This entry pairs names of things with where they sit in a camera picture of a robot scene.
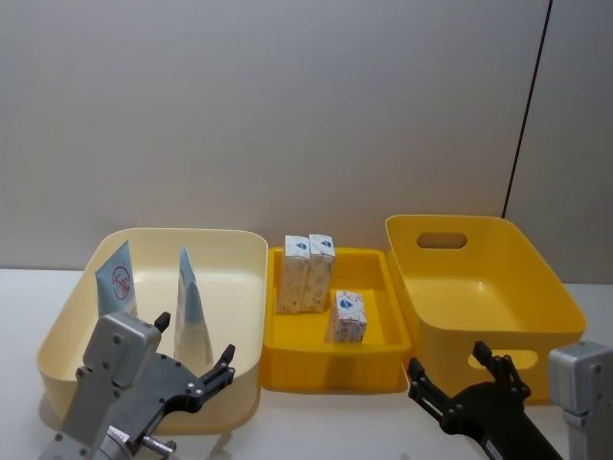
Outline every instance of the yellow plastic tray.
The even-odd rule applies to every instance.
[[[449,395],[490,379],[469,357],[485,340],[512,356],[532,403],[548,401],[548,354],[579,340],[585,319],[519,229],[460,216],[394,216],[386,226],[414,354],[431,379]]]
[[[270,250],[266,326],[261,365],[264,388],[293,392],[392,392],[406,388],[402,363],[409,335],[392,287],[385,255],[336,248],[329,301],[337,289],[364,295],[368,327],[361,344],[326,343],[323,313],[277,314],[283,250]]]
[[[87,264],[38,352],[38,368],[54,412],[62,419],[77,387],[75,372],[98,320],[96,269],[129,240],[139,317],[152,323],[172,314],[159,353],[172,356],[179,249],[188,246],[209,327],[215,360],[226,345],[237,350],[234,383],[197,414],[170,414],[160,425],[169,433],[219,432],[240,425],[257,406],[266,295],[266,241],[233,230],[124,230],[107,237]]]

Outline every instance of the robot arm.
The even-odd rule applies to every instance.
[[[453,398],[445,395],[415,359],[409,363],[409,398],[432,415],[447,434],[474,439],[491,460],[561,460],[556,450],[524,413],[530,388],[510,356],[492,356],[484,342],[472,354],[494,377],[469,386]]]
[[[235,347],[197,377],[156,353],[169,323],[167,312],[153,326],[122,311],[98,320],[61,431],[39,460],[130,460],[142,447],[163,458],[174,452],[173,442],[163,444],[151,433],[171,412],[198,412],[232,383]]]
[[[570,460],[613,458],[613,350],[581,341],[549,354],[551,397],[564,410]]]

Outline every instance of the cream plastic bin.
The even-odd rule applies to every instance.
[[[170,414],[159,431],[220,432],[241,425],[253,414],[260,395],[268,250],[262,237],[235,230],[135,228],[102,241],[38,352],[38,369],[54,412],[63,419],[77,388],[75,372],[98,320],[95,271],[125,240],[130,245],[139,317],[152,323],[162,311],[172,315],[158,353],[173,354],[183,245],[188,246],[196,274],[214,359],[229,343],[237,347],[234,383],[197,414]]]

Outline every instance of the basket handle hole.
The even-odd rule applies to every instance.
[[[418,246],[422,249],[462,249],[468,238],[464,233],[426,232],[418,236]]]
[[[495,357],[509,355],[518,371],[531,369],[538,362],[538,354],[532,350],[492,350],[491,352]],[[473,355],[468,357],[468,365],[473,369],[484,369]]]

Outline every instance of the yellow plastic basket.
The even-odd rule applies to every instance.
[[[470,356],[476,340],[511,355],[548,401],[547,358],[585,330],[583,314],[515,225],[501,218],[387,219],[392,278],[413,353],[450,396],[490,380]]]
[[[329,302],[337,289],[364,295],[368,327],[361,344],[324,341],[329,309],[323,313],[276,313],[282,257],[281,248],[270,250],[262,386],[293,392],[404,390],[403,365],[408,360],[410,340],[385,255],[372,249],[336,248]]]

